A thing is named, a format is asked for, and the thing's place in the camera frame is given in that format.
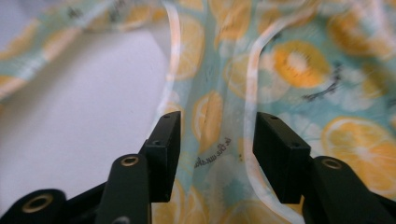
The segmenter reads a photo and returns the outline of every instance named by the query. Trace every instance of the white surface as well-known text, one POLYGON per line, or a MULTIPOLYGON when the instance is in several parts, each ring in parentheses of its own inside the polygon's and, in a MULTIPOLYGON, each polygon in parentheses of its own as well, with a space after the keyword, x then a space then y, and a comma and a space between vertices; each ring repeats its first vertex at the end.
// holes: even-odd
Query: white surface
POLYGON ((137 152, 169 55, 166 22, 83 35, 16 93, 0 117, 0 216, 37 189, 76 196, 106 181, 117 157, 137 152))

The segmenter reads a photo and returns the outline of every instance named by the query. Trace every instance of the fabric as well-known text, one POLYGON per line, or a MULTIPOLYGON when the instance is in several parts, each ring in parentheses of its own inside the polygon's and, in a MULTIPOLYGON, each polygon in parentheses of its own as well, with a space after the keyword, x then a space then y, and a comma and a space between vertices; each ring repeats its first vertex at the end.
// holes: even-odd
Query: fabric
POLYGON ((393 0, 74 0, 49 8, 0 52, 4 103, 82 32, 170 21, 158 117, 181 111, 170 203, 154 223, 303 223, 278 202, 252 149, 258 111, 348 163, 396 200, 393 0))

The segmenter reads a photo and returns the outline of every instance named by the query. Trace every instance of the patterned cloth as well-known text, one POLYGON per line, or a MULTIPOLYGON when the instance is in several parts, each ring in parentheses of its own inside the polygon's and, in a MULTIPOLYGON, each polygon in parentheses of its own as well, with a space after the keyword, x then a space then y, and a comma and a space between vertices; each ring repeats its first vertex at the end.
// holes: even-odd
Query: patterned cloth
POLYGON ((0 51, 4 103, 82 32, 170 21, 158 117, 182 113, 170 203, 154 223, 303 223, 280 204, 252 155, 257 111, 347 162, 396 200, 396 1, 73 0, 30 22, 0 51))

